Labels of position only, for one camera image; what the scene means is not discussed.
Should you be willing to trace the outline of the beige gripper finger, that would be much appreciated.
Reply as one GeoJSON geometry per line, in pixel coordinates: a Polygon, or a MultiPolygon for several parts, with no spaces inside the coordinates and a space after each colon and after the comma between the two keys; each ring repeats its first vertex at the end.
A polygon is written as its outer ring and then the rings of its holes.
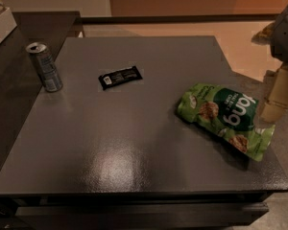
{"type": "Polygon", "coordinates": [[[274,32],[275,23],[270,23],[252,37],[252,42],[256,44],[270,44],[274,32]]]}
{"type": "Polygon", "coordinates": [[[259,116],[266,123],[275,123],[288,110],[288,63],[266,74],[264,90],[259,116]]]}

